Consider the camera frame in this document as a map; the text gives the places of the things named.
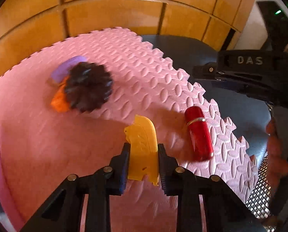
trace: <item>pink foam mat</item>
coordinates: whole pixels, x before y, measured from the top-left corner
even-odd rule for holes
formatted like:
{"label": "pink foam mat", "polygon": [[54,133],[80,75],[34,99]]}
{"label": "pink foam mat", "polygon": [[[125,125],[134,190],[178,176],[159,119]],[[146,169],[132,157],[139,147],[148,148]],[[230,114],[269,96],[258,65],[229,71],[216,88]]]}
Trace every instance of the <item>pink foam mat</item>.
{"label": "pink foam mat", "polygon": [[[0,78],[0,189],[7,189],[0,190],[0,200],[17,230],[67,175],[92,174],[119,154],[123,129],[136,114],[152,120],[158,142],[181,166],[203,177],[219,175],[247,200],[258,179],[248,143],[233,135],[235,125],[220,118],[217,103],[204,99],[200,84],[188,83],[184,70],[175,70],[170,58],[141,40],[128,29],[93,31],[32,54]],[[91,114],[57,113],[50,107],[57,89],[46,81],[77,55],[106,66],[113,94]],[[207,119],[215,150],[210,161],[193,159],[184,120],[192,105]],[[110,206],[113,231],[176,230],[177,198],[146,180],[128,181],[124,195],[111,197]]]}

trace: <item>white wall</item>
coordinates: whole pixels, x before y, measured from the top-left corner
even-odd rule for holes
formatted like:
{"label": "white wall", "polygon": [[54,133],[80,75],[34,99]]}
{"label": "white wall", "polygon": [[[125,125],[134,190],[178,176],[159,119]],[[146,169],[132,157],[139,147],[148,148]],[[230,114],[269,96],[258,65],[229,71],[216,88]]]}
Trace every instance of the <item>white wall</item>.
{"label": "white wall", "polygon": [[[288,16],[288,8],[282,2],[282,0],[273,0],[278,3],[282,8],[284,13]],[[260,49],[267,39],[267,30],[265,29],[264,21],[262,19],[260,10],[256,3],[254,3],[253,8],[250,12],[249,18],[242,31],[236,46],[234,49],[244,50],[244,49]]]}

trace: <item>red cylinder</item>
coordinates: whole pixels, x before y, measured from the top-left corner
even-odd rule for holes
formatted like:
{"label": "red cylinder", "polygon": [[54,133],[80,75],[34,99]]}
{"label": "red cylinder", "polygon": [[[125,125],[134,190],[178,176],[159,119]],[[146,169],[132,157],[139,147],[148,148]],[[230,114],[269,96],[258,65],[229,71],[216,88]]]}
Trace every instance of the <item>red cylinder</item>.
{"label": "red cylinder", "polygon": [[185,111],[188,132],[194,149],[195,160],[209,160],[214,155],[206,119],[200,107],[192,106]]}

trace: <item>purple object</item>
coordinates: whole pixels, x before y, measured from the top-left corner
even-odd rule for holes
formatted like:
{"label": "purple object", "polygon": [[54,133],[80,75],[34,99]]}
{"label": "purple object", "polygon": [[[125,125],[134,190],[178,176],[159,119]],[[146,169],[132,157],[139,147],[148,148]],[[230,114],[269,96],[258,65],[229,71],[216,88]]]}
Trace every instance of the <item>purple object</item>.
{"label": "purple object", "polygon": [[57,67],[57,69],[55,69],[50,77],[53,79],[53,81],[55,81],[57,84],[60,84],[63,79],[69,75],[69,70],[77,65],[80,62],[87,62],[87,58],[85,58],[82,55],[77,55],[74,56],[70,59],[68,59],[67,61],[64,61],[61,65],[59,65]]}

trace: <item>gold band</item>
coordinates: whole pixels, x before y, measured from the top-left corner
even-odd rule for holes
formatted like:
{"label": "gold band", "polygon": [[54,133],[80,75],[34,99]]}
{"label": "gold band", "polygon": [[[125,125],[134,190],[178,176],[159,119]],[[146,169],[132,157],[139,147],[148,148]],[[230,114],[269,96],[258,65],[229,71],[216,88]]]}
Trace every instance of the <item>gold band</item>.
{"label": "gold band", "polygon": [[198,122],[198,121],[204,122],[204,121],[206,121],[206,119],[203,118],[203,117],[195,118],[195,119],[193,119],[193,120],[190,120],[190,121],[187,123],[187,126],[189,126],[190,124],[192,124],[192,123],[194,123],[194,122]]}

